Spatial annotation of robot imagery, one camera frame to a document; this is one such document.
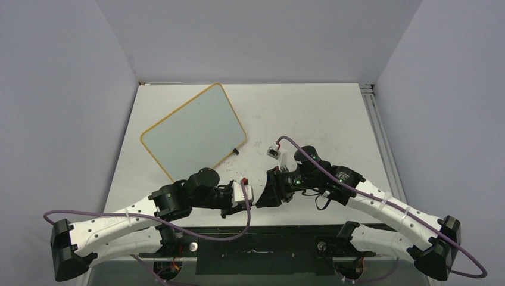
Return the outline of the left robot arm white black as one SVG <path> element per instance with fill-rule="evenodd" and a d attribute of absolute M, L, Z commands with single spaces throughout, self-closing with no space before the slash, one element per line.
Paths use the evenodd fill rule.
<path fill-rule="evenodd" d="M 215 170 L 203 168 L 118 211 L 94 214 L 83 222 L 54 222 L 50 246 L 55 280 L 77 278 L 97 264 L 132 254 L 179 254 L 186 242 L 181 234 L 198 234 L 173 221 L 188 217 L 194 208 L 220 210 L 222 217 L 250 212 L 254 194 L 247 178 L 219 182 Z"/>

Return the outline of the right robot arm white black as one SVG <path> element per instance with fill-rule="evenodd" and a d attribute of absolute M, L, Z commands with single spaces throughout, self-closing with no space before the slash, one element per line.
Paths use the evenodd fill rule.
<path fill-rule="evenodd" d="M 355 251 L 385 254 L 412 263 L 424 275 L 447 281 L 461 244 L 461 223 L 455 217 L 426 214 L 374 186 L 361 174 L 323 161 L 314 147 L 294 154 L 295 170 L 286 166 L 286 153 L 272 146 L 267 155 L 278 165 L 267 171 L 267 182 L 256 206 L 279 207 L 296 192 L 316 192 L 328 203 L 364 212 L 390 227 L 389 231 L 346 222 L 337 235 L 337 248 L 344 255 Z"/>

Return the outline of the yellow framed whiteboard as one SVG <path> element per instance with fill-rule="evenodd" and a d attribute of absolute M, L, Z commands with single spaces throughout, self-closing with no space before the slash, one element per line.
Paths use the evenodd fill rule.
<path fill-rule="evenodd" d="M 214 168 L 247 133 L 223 87 L 213 83 L 143 131 L 141 144 L 171 181 Z"/>

